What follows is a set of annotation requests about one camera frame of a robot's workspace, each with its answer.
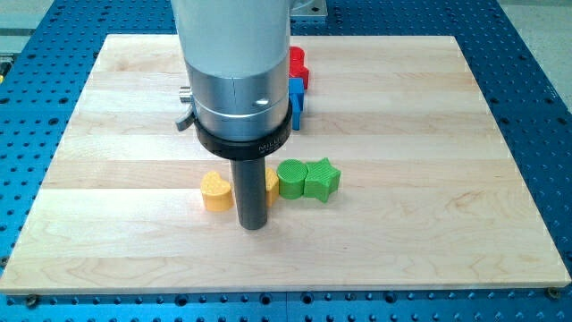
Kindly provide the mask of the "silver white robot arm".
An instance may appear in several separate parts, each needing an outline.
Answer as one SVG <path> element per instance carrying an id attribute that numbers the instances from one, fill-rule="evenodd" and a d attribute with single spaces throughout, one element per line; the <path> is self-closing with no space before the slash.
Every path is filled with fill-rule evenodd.
<path id="1" fill-rule="evenodd" d="M 230 160 L 240 225 L 267 222 L 265 157 L 289 138 L 290 1 L 172 0 L 201 145 Z"/>

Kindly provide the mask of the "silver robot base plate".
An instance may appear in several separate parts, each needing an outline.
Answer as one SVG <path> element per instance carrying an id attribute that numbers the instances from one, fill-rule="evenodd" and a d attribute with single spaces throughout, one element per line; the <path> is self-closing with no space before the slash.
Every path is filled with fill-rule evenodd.
<path id="1" fill-rule="evenodd" d="M 323 19 L 328 15 L 326 0 L 290 0 L 293 18 Z"/>

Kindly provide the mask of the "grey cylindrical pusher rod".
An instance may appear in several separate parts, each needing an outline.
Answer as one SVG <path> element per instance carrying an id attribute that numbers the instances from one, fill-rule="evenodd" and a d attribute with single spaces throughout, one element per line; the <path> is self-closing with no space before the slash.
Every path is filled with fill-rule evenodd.
<path id="1" fill-rule="evenodd" d="M 247 230 L 267 222 L 265 159 L 231 161 L 232 179 L 240 225 Z"/>

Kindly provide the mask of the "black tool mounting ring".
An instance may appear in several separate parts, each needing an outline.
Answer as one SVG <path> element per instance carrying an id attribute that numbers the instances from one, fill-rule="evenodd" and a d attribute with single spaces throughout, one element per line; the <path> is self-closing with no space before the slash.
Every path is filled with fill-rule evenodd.
<path id="1" fill-rule="evenodd" d="M 217 137 L 206 130 L 197 119 L 196 135 L 201 145 L 212 154 L 233 161 L 245 161 L 266 157 L 286 143 L 291 132 L 292 103 L 289 100 L 287 114 L 282 123 L 268 135 L 257 140 L 233 141 Z"/>

